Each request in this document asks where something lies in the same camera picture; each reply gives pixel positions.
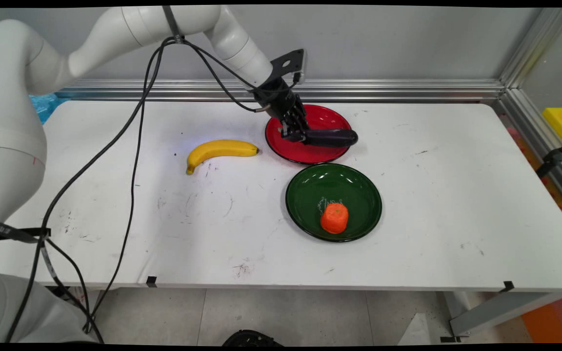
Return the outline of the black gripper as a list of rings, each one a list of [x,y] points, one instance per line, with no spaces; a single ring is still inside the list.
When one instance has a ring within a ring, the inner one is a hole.
[[[309,143],[305,107],[283,78],[269,80],[253,90],[253,95],[261,107],[270,106],[267,113],[281,122],[279,132],[284,140]]]

